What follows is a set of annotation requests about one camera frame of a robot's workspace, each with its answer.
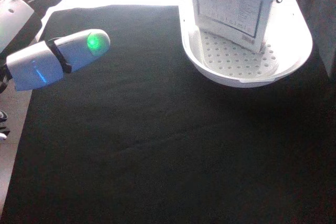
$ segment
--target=black table surface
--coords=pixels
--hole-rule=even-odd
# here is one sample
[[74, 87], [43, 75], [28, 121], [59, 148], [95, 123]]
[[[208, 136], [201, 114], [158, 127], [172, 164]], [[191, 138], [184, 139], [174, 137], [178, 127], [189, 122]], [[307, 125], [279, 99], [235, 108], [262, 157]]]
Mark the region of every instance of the black table surface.
[[238, 89], [202, 76], [176, 6], [54, 13], [111, 49], [33, 91], [0, 223], [335, 223], [335, 84], [314, 50]]

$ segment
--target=green light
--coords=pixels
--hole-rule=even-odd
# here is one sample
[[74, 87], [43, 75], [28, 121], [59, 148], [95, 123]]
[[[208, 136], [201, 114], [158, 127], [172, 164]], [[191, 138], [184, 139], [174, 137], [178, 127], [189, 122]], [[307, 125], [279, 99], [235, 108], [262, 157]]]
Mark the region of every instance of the green light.
[[101, 41], [95, 34], [90, 34], [88, 37], [88, 47], [90, 50], [99, 50], [101, 48]]

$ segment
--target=black cloth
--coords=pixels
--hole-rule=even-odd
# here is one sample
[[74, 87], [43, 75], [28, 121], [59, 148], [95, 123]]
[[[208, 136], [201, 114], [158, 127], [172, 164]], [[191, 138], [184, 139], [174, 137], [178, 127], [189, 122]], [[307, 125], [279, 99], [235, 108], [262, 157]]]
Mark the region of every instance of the black cloth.
[[0, 223], [333, 223], [335, 84], [315, 51], [238, 89], [188, 60], [174, 6], [54, 13], [105, 56], [33, 91]]

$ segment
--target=white basket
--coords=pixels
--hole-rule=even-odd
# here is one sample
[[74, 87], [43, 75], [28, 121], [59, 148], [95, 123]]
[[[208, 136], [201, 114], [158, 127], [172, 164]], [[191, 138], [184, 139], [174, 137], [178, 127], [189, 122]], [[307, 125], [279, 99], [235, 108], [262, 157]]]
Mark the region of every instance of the white basket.
[[251, 88], [275, 82], [300, 68], [312, 51], [312, 38], [296, 0], [273, 3], [261, 53], [200, 31], [192, 0], [179, 6], [182, 42], [190, 61], [220, 84]]

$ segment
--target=perforated basket bottom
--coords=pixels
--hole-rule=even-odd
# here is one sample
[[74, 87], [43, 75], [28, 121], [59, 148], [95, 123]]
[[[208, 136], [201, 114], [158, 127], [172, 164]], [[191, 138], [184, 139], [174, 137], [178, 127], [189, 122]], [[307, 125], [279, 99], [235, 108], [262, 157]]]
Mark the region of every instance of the perforated basket bottom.
[[203, 64], [228, 77], [260, 78], [270, 76], [278, 68], [278, 60], [271, 45], [265, 45], [259, 54], [223, 37], [201, 31]]

